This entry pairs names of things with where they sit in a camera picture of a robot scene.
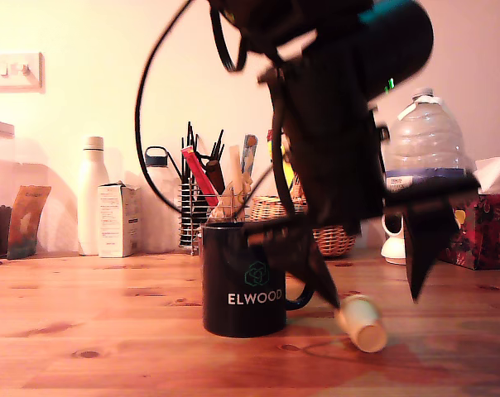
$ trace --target bottle cap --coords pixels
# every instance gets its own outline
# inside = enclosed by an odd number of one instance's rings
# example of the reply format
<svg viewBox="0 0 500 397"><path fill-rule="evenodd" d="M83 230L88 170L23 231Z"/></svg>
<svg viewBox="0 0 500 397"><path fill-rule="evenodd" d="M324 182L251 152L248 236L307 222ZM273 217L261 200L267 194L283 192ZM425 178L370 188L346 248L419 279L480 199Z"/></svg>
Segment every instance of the bottle cap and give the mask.
<svg viewBox="0 0 500 397"><path fill-rule="evenodd" d="M103 149L103 138L101 136L86 136L83 141L83 149L101 151Z"/></svg>
<svg viewBox="0 0 500 397"><path fill-rule="evenodd" d="M434 96L434 90L432 88L430 88L430 87L418 88L412 94L412 99L416 100L419 97L422 97L423 95L428 95L429 97L433 97Z"/></svg>
<svg viewBox="0 0 500 397"><path fill-rule="evenodd" d="M161 149L165 155L148 155L149 149ZM167 167L167 150L162 146L149 146L145 150L145 165L147 167Z"/></svg>

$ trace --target light switch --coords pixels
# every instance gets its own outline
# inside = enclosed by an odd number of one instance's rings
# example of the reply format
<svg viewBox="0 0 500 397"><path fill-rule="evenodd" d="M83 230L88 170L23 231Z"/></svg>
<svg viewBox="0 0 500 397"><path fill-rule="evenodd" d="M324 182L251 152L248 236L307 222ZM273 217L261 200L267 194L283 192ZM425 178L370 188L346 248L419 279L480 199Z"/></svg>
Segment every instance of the light switch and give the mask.
<svg viewBox="0 0 500 397"><path fill-rule="evenodd" d="M2 77L7 77L9 75L7 72L7 64L5 62L0 63L0 75Z"/></svg>
<svg viewBox="0 0 500 397"><path fill-rule="evenodd" d="M39 92L42 87L43 56L40 52L0 54L0 92L22 89Z"/></svg>

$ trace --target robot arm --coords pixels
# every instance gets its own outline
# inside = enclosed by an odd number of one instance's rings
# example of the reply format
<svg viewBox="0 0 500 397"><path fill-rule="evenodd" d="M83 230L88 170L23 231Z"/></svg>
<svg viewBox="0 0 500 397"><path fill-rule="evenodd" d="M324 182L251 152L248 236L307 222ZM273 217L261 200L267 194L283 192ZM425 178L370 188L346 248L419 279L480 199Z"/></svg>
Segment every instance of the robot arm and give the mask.
<svg viewBox="0 0 500 397"><path fill-rule="evenodd" d="M233 65L222 37L219 14L241 32L238 65L246 50L265 54L273 66L258 81L267 84L274 107L272 154L280 199L290 221L248 224L263 233L271 265L312 286L338 307L336 290L311 228L340 224L360 232L364 219L402 212L406 224L406 266L417 300L439 252L458 231L453 197L476 194L469 175L427 180L396 194L386 190L380 153L387 129L377 127L368 102L417 73L428 61L434 34L425 10L412 0L209 0L215 42L225 67ZM300 57L283 60L277 47L316 30ZM293 169L305 192L308 212L293 222L294 206L281 168L279 140L290 142ZM290 258L275 252L295 252Z"/></svg>

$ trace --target green logo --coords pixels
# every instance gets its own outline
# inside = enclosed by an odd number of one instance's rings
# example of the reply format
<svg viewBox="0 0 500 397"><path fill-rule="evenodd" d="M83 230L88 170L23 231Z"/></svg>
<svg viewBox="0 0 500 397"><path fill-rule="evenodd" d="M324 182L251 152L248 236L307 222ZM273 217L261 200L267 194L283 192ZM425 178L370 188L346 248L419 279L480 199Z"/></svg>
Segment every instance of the green logo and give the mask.
<svg viewBox="0 0 500 397"><path fill-rule="evenodd" d="M265 285L270 279L268 266L262 262L254 262L244 274L244 282L252 287Z"/></svg>

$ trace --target white water bottle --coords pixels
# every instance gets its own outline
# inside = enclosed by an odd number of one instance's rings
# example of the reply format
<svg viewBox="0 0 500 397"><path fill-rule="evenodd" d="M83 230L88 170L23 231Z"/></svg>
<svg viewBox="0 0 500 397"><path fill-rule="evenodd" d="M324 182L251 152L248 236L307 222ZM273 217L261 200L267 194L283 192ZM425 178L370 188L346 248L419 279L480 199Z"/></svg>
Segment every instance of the white water bottle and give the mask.
<svg viewBox="0 0 500 397"><path fill-rule="evenodd" d="M149 150L163 154L148 155ZM180 178L171 154L162 146L149 146L145 150L145 164L152 182L160 193L173 204L178 205ZM143 179L142 193L142 249L147 254L161 254L174 251L180 240L178 213L165 205Z"/></svg>
<svg viewBox="0 0 500 397"><path fill-rule="evenodd" d="M98 187L108 183L103 160L103 138L87 136L79 170L77 232L80 255L98 255Z"/></svg>

